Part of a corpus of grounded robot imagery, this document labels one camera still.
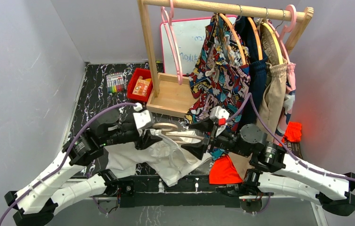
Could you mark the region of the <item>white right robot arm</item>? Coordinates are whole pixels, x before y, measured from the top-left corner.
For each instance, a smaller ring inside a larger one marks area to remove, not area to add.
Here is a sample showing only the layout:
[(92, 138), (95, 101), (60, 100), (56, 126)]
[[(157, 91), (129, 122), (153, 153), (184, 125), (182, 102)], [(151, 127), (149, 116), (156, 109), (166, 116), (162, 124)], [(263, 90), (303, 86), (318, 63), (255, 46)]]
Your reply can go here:
[(209, 137), (182, 148), (201, 160), (206, 152), (221, 148), (229, 153), (249, 157), (251, 169), (247, 169), (243, 185), (229, 195), (274, 193), (297, 197), (316, 204), (332, 214), (349, 216), (355, 211), (355, 174), (333, 174), (322, 170), (318, 174), (301, 165), (282, 146), (267, 141), (267, 134), (255, 124), (244, 125), (236, 134), (222, 131), (222, 127), (207, 119), (195, 123), (196, 129), (210, 129)]

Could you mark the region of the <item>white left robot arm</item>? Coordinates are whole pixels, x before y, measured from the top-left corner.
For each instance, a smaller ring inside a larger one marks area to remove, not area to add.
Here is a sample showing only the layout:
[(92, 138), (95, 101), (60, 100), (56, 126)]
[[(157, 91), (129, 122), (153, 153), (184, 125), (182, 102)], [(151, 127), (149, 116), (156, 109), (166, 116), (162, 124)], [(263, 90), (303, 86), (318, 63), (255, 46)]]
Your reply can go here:
[(106, 146), (131, 142), (136, 149), (143, 150), (160, 141), (160, 137), (151, 134), (152, 125), (152, 114), (139, 104), (134, 104), (133, 114), (122, 122), (117, 105), (98, 113), (31, 183), (5, 194), (9, 209), (16, 210), (13, 215), (15, 224), (44, 226), (61, 210), (86, 198), (132, 195), (133, 183), (120, 181), (109, 169), (71, 186), (65, 186), (65, 182), (101, 157)]

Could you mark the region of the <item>white shorts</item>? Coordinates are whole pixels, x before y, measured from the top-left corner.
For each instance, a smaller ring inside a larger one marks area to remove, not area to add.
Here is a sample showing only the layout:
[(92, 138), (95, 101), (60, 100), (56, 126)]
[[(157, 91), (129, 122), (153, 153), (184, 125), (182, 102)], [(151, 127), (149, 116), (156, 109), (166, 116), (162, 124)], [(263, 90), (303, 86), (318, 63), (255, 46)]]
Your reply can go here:
[(117, 178), (125, 178), (135, 175), (137, 164), (147, 163), (171, 187), (211, 159), (209, 153), (204, 154), (202, 160), (197, 159), (160, 130), (151, 129), (150, 132), (161, 141), (143, 150), (136, 149), (133, 142), (106, 146), (108, 164), (105, 168)]

